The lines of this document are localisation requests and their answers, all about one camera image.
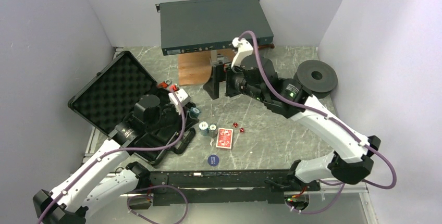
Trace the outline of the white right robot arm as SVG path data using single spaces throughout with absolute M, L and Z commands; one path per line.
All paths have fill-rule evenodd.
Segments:
M 365 136 L 351 130 L 336 118 L 321 99 L 337 86 L 337 75 L 328 64 L 307 60 L 298 67 L 290 79 L 280 78 L 271 60 L 262 58 L 265 74 L 273 86 L 265 84 L 254 56 L 246 57 L 240 66 L 217 64 L 204 84 L 212 99 L 219 98 L 219 84 L 226 83 L 227 97 L 246 95 L 264 104 L 271 112 L 296 121 L 325 141 L 333 151 L 311 160 L 296 160 L 287 175 L 293 190 L 325 178 L 336 178 L 346 184 L 357 184 L 372 170 L 372 155 L 380 146 L 374 135 Z

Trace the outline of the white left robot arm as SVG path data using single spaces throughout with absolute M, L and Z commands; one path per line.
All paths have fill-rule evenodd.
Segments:
M 130 139 L 119 145 L 106 140 L 99 150 L 66 181 L 47 192 L 39 191 L 33 198 L 38 223 L 86 223 L 87 218 L 124 193 L 142 193 L 149 188 L 146 169 L 132 167 L 102 183 L 111 168 L 126 160 L 131 152 L 163 151 L 174 147 L 183 137 L 187 113 L 184 105 L 190 102 L 185 90 L 171 92 L 171 102 L 179 109 L 181 130 L 173 134 L 167 145 L 159 147 L 132 146 Z

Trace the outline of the green blue chip stack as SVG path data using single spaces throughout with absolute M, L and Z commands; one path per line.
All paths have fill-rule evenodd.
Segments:
M 197 119 L 200 114 L 201 114 L 201 110 L 198 109 L 197 107 L 191 107 L 188 110 L 188 115 L 189 115 L 190 118 Z

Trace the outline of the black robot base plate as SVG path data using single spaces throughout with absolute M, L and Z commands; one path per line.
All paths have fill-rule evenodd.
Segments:
M 318 182 L 300 184 L 288 169 L 144 172 L 137 185 L 153 194 L 154 206 L 183 203 L 267 202 L 281 204 L 290 193 L 316 192 Z

